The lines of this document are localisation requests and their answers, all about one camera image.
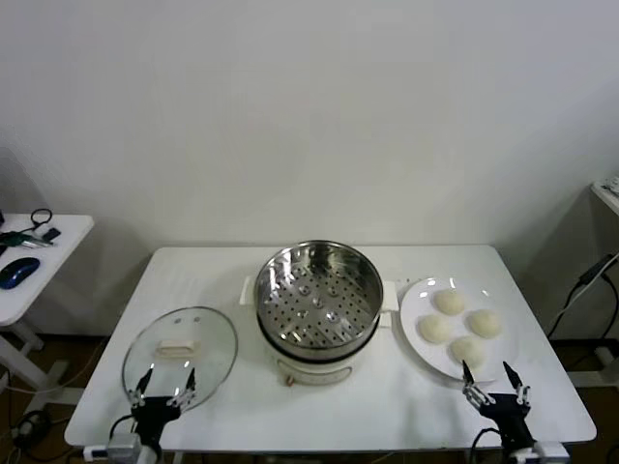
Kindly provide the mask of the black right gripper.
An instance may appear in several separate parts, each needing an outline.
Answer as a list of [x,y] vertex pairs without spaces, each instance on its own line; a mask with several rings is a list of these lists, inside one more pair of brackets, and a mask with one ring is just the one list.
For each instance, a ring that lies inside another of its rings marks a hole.
[[480,414],[497,425],[501,444],[505,451],[532,448],[535,439],[526,424],[531,406],[528,398],[530,387],[525,386],[519,374],[507,363],[503,366],[516,393],[485,393],[475,383],[465,360],[461,361],[464,386],[462,392],[467,401]]

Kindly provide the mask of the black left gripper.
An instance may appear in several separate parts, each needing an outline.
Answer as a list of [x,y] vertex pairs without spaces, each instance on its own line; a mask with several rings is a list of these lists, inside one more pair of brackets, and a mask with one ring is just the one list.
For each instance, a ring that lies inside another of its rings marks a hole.
[[152,450],[161,450],[160,440],[163,430],[169,422],[178,420],[184,407],[188,407],[195,398],[195,368],[190,372],[185,388],[174,396],[144,396],[153,374],[151,364],[146,373],[138,380],[136,387],[129,391],[132,416],[136,422],[135,433],[142,446]]

